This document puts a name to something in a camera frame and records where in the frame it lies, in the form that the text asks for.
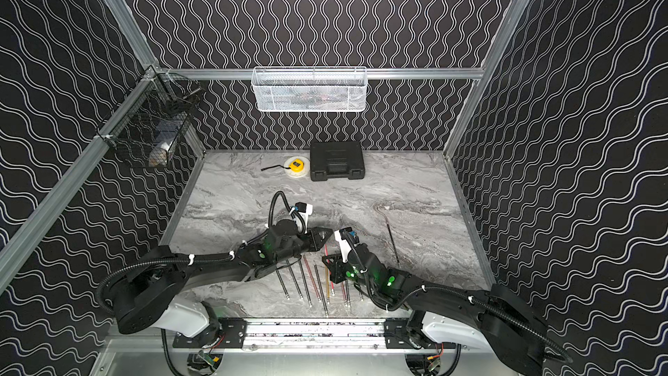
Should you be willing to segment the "light blue capped pencil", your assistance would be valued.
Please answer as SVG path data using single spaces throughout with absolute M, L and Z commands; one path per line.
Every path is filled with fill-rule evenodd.
M 325 318 L 329 318 L 329 309 L 328 309 L 328 304 L 327 304 L 327 300 L 326 300 L 326 296 L 325 296 L 325 290 L 323 288 L 323 282 L 321 280 L 321 276 L 320 276 L 320 273 L 318 271 L 318 267 L 313 266 L 313 270 L 315 272 L 316 282 L 317 282 L 316 283 L 316 288 L 318 290 L 318 294 L 319 294 L 320 299 L 321 299 L 321 303 L 322 303 L 322 307 L 323 307 L 323 310 L 324 310 Z

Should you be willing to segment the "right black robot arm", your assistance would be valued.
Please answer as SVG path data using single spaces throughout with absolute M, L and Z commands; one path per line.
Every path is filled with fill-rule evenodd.
M 429 282 L 385 266 L 365 244 L 346 255 L 325 255 L 322 262 L 335 283 L 351 281 L 381 310 L 406 307 L 414 320 L 431 313 L 480 332 L 499 361 L 519 374 L 540 375 L 547 361 L 573 362 L 572 355 L 548 336 L 546 322 L 501 285 L 487 291 Z

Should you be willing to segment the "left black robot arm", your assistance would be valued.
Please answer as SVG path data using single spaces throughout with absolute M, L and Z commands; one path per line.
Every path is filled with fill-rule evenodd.
M 277 191 L 270 203 L 267 228 L 229 252 L 175 253 L 159 245 L 136 263 L 122 267 L 98 284 L 94 296 L 99 307 L 117 322 L 122 334 L 155 327 L 174 332 L 181 292 L 222 282 L 260 280 L 305 252 L 324 248 L 334 231 L 310 227 L 302 213 L 306 204 L 290 205 Z

